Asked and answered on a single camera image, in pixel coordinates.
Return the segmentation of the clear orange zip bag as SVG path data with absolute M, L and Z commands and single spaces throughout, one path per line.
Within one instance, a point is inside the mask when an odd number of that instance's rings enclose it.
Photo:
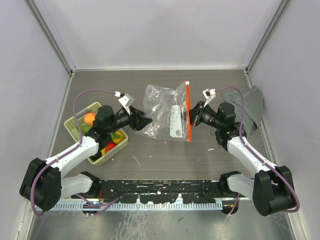
M 190 82 L 182 82 L 176 89 L 148 85 L 143 98 L 144 112 L 152 122 L 138 131 L 143 137 L 156 140 L 192 140 L 192 126 L 184 120 L 184 112 L 191 109 Z

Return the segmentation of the green toy leaves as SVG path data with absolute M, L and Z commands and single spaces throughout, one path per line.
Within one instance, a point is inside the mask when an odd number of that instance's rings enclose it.
M 85 135 L 91 129 L 91 126 L 86 124 L 81 124 L 80 129 L 81 129 L 81 133 Z

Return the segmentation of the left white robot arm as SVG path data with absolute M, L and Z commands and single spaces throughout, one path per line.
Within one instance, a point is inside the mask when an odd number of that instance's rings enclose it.
M 146 113 L 132 106 L 117 113 L 109 105 L 101 106 L 93 126 L 78 142 L 55 156 L 45 160 L 35 158 L 30 162 L 19 194 L 43 211 L 52 209 L 60 199 L 72 195 L 84 193 L 88 198 L 97 197 L 100 193 L 97 177 L 90 173 L 73 177 L 66 177 L 66 174 L 87 158 L 101 157 L 102 149 L 111 142 L 111 134 L 115 131 L 125 126 L 140 131 L 152 121 Z

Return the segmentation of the yellow toy banana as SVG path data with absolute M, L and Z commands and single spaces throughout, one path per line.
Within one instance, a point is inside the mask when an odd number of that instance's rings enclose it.
M 103 148 L 101 151 L 102 156 L 104 156 L 106 154 L 106 148 Z

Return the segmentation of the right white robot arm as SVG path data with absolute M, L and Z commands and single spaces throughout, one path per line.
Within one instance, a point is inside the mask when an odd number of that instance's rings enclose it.
M 191 127 L 203 123 L 215 128 L 217 143 L 235 156 L 250 172 L 251 178 L 239 171 L 224 173 L 219 179 L 219 191 L 225 197 L 238 193 L 252 200 L 262 216 L 299 209 L 292 173 L 286 166 L 278 166 L 264 158 L 246 139 L 240 123 L 235 121 L 235 107 L 227 102 L 214 111 L 204 101 L 183 111 L 183 119 Z

